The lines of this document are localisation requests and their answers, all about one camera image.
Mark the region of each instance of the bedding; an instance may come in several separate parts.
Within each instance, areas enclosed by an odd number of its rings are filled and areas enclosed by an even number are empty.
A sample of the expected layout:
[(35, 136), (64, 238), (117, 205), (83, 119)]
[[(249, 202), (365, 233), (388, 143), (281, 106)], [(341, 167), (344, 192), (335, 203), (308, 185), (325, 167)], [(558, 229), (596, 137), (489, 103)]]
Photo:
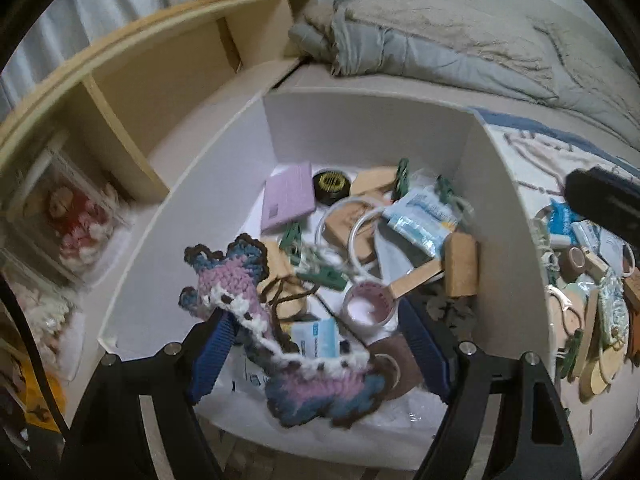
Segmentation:
[(335, 76), (385, 73), (562, 108), (640, 150), (640, 87), (584, 38), (477, 0), (334, 0), (290, 38)]

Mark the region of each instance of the pink card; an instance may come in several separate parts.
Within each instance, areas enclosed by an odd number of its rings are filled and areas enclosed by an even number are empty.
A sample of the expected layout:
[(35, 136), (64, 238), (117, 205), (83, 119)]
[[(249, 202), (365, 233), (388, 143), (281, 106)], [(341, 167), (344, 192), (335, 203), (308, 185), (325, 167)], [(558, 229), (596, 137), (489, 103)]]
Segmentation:
[(311, 163), (295, 164), (267, 179), (260, 229), (265, 231), (286, 224), (315, 210)]

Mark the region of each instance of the metal screw head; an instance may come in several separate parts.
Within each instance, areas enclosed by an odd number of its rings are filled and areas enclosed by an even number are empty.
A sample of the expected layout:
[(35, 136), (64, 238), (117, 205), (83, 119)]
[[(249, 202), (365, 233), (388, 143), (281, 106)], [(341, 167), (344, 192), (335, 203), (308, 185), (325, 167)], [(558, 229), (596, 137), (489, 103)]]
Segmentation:
[(102, 359), (100, 359), (100, 364), (102, 366), (111, 366), (114, 365), (117, 360), (118, 357), (115, 354), (105, 354), (102, 356)]
[(169, 343), (163, 350), (167, 355), (178, 355), (180, 350), (182, 350), (182, 345), (180, 343)]
[(466, 355), (473, 355), (476, 353), (476, 351), (478, 351), (478, 347), (471, 341), (463, 341), (462, 343), (460, 343), (460, 346), (458, 346), (458, 348), (460, 348), (460, 351)]
[(540, 362), (540, 357), (538, 357), (537, 354), (534, 354), (533, 352), (527, 352), (526, 354), (524, 354), (524, 360), (531, 366), (535, 366)]

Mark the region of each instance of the curtain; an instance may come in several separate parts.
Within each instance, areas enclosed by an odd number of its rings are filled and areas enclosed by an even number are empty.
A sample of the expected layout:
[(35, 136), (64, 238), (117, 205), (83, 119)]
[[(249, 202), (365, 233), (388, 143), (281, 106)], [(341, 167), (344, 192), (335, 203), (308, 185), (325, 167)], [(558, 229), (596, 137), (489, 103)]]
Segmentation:
[(0, 75), (0, 121), (66, 59), (133, 20), (187, 0), (55, 0)]

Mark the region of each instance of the green clip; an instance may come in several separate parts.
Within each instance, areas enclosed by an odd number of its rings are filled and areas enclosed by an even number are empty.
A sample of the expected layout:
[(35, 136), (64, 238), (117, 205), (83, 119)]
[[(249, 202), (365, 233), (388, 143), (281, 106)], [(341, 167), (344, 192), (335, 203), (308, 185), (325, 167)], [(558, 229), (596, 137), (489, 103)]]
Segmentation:
[(580, 329), (576, 330), (574, 334), (569, 338), (566, 348), (566, 354), (562, 360), (562, 368), (560, 370), (560, 378), (565, 379), (574, 369), (575, 358), (578, 355), (578, 348), (580, 348), (580, 342), (582, 341), (582, 335), (584, 332)]
[(298, 247), (302, 243), (302, 228), (299, 222), (292, 222), (287, 225), (287, 229), (280, 240), (280, 249), (289, 257), (293, 266), (300, 264), (300, 250)]
[(342, 273), (328, 266), (322, 266), (318, 272), (314, 273), (297, 272), (296, 276), (304, 282), (315, 283), (338, 292), (342, 292), (347, 286), (347, 280)]
[(440, 201), (443, 204), (448, 204), (450, 202), (454, 193), (448, 178), (442, 175), (438, 176), (436, 180), (436, 192), (440, 196)]
[(391, 200), (400, 200), (409, 192), (409, 159), (401, 158), (396, 171), (394, 190), (391, 193)]

